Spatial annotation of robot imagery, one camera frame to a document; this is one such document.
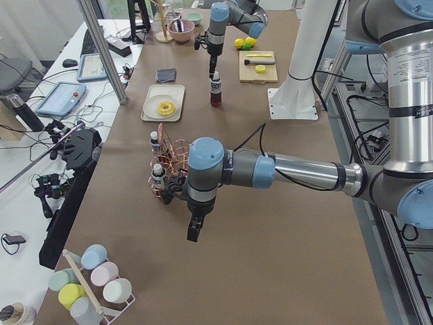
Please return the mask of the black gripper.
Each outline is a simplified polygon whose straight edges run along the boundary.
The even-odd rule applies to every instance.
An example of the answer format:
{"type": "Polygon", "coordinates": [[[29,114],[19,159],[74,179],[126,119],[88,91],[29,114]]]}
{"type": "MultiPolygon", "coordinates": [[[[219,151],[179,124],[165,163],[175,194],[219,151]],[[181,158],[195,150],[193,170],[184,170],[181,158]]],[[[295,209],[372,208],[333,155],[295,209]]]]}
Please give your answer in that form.
{"type": "Polygon", "coordinates": [[[206,214],[205,213],[199,213],[194,212],[191,214],[191,219],[188,225],[187,229],[187,240],[191,242],[197,242],[200,231],[202,229],[202,226],[204,224],[206,214]]]}

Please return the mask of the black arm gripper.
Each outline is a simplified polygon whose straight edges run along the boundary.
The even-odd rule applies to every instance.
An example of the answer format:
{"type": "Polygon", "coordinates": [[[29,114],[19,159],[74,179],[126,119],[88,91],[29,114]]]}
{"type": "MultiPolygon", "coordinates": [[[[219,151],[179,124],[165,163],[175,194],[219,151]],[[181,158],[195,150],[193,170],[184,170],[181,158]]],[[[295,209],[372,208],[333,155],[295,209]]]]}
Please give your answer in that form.
{"type": "Polygon", "coordinates": [[[209,76],[212,77],[216,71],[217,68],[217,60],[218,60],[218,55],[212,53],[210,55],[210,62],[209,62],[209,76]]]}

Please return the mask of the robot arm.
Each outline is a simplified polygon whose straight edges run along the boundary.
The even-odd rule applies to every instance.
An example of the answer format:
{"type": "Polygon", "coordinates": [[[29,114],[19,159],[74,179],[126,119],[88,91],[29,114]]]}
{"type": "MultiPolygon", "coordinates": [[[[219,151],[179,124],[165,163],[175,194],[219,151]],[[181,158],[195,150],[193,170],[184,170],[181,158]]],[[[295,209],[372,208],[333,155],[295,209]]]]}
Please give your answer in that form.
{"type": "Polygon", "coordinates": [[[257,1],[212,1],[209,27],[204,33],[204,44],[210,55],[209,77],[214,75],[217,59],[223,52],[227,26],[234,26],[257,39],[268,22],[266,11],[257,1]]]}
{"type": "Polygon", "coordinates": [[[390,159],[384,165],[319,162],[301,158],[326,149],[322,134],[305,127],[315,120],[315,61],[321,57],[335,16],[334,1],[309,1],[287,80],[271,91],[270,115],[286,120],[273,128],[269,150],[240,144],[226,148],[218,137],[199,137],[189,147],[182,191],[191,211],[187,238],[197,242],[204,220],[223,186],[268,189],[276,181],[317,192],[344,192],[417,228],[432,227],[432,2],[351,1],[348,51],[386,53],[390,159]]]}

